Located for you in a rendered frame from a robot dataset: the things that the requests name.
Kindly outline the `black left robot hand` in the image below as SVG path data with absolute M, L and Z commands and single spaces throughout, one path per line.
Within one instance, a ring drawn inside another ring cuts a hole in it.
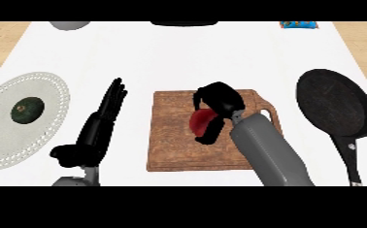
M 107 155 L 116 119 L 128 90 L 122 78 L 114 79 L 100 109 L 89 116 L 75 145 L 57 146 L 51 156 L 66 168 L 98 167 Z

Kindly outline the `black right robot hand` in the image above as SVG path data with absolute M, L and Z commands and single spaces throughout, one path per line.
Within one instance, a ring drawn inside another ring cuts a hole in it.
M 208 123 L 206 132 L 197 136 L 196 141 L 203 145 L 212 145 L 224 128 L 225 118 L 231 118 L 236 111 L 246 109 L 246 104 L 240 93 L 224 82 L 218 81 L 205 87 L 200 87 L 194 93 L 194 107 L 200 109 L 200 104 L 206 103 L 217 117 Z

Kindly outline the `red pear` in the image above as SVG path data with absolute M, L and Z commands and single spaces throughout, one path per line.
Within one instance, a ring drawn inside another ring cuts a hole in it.
M 218 117 L 212 109 L 199 109 L 194 111 L 190 119 L 190 128 L 197 137 L 202 137 L 208 130 L 211 121 Z

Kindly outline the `brown wooden cutting board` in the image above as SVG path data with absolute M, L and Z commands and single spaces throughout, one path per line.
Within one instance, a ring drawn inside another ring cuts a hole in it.
M 150 136 L 150 172 L 251 170 L 245 155 L 230 136 L 233 123 L 225 126 L 214 145 L 202 145 L 190 129 L 194 90 L 154 93 Z

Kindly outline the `black frying pan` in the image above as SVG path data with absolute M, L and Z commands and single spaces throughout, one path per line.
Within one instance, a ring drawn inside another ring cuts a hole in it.
M 367 93 L 341 73 L 314 69 L 298 79 L 297 99 L 305 118 L 332 138 L 350 185 L 362 186 L 357 140 L 367 137 Z

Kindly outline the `white round placemat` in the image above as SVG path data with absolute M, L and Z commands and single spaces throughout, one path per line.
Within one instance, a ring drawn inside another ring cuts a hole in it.
M 20 75 L 0 85 L 0 169 L 43 148 L 64 123 L 70 89 L 48 72 Z

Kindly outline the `dark green avocado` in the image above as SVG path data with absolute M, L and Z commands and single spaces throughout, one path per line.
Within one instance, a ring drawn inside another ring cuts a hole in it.
M 11 111 L 12 121 L 18 124 L 30 124 L 43 114 L 45 102 L 39 97 L 23 98 Z

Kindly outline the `black flat object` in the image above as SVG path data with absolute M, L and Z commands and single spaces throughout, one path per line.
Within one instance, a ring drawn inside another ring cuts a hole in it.
M 191 27 L 215 25 L 218 21 L 151 21 L 151 23 L 160 26 Z

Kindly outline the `blue packet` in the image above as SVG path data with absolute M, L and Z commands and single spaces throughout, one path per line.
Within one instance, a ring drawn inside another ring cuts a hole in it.
M 317 29 L 319 24 L 316 21 L 280 21 L 282 28 L 305 28 Z

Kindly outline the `grey round object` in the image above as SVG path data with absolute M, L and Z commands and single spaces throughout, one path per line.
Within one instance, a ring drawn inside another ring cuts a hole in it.
M 89 24 L 89 21 L 52 21 L 54 27 L 64 31 L 77 30 Z

